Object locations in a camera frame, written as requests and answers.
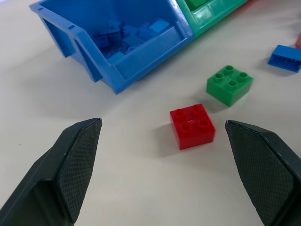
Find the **green plastic storage bin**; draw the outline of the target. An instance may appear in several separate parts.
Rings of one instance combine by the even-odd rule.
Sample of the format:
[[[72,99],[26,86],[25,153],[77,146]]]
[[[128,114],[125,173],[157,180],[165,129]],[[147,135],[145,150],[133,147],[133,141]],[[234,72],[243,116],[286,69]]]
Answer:
[[[194,37],[200,36],[248,0],[176,0]]]

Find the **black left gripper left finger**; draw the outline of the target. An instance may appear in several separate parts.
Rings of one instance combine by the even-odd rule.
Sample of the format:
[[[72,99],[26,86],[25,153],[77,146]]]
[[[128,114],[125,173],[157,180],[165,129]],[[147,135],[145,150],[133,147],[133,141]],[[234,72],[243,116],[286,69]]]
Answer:
[[[0,226],[74,226],[93,173],[101,118],[67,127],[0,209]]]

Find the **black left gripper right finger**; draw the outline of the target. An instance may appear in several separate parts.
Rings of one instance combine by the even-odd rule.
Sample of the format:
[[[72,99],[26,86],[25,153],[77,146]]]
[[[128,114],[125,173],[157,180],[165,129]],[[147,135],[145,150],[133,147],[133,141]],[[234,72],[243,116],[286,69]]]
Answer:
[[[227,120],[242,184],[264,226],[301,226],[301,158],[274,132]]]

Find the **blue plastic storage bin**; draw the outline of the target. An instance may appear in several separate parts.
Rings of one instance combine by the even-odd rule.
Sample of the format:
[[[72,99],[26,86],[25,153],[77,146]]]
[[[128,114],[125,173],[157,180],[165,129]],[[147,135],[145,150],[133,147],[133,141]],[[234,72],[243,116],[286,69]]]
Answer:
[[[30,5],[64,57],[118,94],[193,39],[176,0],[40,0]],[[170,27],[158,35],[158,19]]]

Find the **blue toy brick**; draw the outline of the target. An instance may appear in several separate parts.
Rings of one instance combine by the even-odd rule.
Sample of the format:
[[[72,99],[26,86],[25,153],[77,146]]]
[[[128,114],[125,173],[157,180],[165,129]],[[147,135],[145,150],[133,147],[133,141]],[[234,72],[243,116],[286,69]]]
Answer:
[[[272,52],[268,64],[298,73],[301,69],[301,49],[278,45]]]

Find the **light blue brick in bin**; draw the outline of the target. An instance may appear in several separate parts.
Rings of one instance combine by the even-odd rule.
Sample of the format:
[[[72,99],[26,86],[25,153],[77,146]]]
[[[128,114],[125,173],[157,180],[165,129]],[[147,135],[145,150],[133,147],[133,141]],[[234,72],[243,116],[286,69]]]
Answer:
[[[155,21],[153,24],[149,26],[152,34],[154,35],[158,35],[162,33],[169,27],[170,27],[170,23],[163,19],[158,19],[157,21]]]

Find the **red square toy brick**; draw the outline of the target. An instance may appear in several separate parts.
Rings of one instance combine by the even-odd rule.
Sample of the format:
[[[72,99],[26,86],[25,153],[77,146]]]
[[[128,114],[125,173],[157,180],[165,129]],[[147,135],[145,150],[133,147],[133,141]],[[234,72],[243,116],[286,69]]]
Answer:
[[[213,142],[215,127],[202,104],[173,110],[170,118],[180,150]]]

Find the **green square toy brick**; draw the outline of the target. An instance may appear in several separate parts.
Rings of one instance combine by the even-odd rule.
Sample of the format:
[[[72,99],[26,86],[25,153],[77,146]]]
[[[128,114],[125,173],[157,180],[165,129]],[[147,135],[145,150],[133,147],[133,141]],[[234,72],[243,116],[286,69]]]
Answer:
[[[251,88],[253,77],[231,65],[226,65],[207,80],[206,92],[225,104],[233,106]]]

